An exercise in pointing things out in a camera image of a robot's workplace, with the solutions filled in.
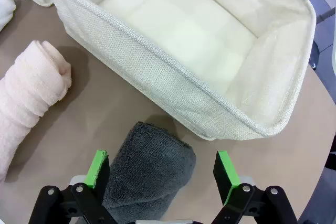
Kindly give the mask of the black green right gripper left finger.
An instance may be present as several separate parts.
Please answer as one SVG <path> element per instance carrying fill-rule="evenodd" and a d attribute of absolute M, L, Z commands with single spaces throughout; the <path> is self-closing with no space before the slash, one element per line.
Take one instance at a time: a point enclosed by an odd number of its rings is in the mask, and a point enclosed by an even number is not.
<path fill-rule="evenodd" d="M 105 150 L 97 150 L 88 173 L 75 176 L 64 190 L 44 186 L 37 197 L 28 224 L 69 224 L 82 217 L 86 224 L 117 224 L 102 205 L 110 165 Z"/>

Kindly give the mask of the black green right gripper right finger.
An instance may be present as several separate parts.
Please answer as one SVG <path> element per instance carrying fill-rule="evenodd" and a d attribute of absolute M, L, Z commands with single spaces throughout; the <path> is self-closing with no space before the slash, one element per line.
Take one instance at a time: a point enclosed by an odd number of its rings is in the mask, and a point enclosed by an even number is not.
<path fill-rule="evenodd" d="M 223 207 L 212 224 L 239 224 L 243 216 L 253 217 L 256 224 L 298 224 L 283 188 L 260 190 L 241 182 L 226 151 L 216 153 L 213 174 Z"/>

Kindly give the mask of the grey towel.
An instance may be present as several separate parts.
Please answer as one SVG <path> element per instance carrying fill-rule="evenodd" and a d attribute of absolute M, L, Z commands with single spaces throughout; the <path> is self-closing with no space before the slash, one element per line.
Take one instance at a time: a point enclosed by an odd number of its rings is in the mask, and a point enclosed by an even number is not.
<path fill-rule="evenodd" d="M 117 224 L 159 220 L 195 164 L 191 146 L 165 129 L 138 122 L 110 166 L 103 205 Z"/>

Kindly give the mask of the pink towel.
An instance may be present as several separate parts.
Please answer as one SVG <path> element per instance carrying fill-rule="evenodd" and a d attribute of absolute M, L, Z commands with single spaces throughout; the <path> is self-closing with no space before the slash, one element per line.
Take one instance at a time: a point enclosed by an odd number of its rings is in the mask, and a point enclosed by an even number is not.
<path fill-rule="evenodd" d="M 49 42 L 33 40 L 0 79 L 0 184 L 26 135 L 71 87 L 71 65 Z"/>

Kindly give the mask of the white rolled towel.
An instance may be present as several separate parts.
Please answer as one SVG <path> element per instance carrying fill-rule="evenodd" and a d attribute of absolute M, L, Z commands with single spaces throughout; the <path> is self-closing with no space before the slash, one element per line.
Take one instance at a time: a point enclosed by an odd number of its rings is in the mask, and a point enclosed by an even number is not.
<path fill-rule="evenodd" d="M 14 0 L 0 0 L 0 32 L 13 18 L 15 9 Z"/>

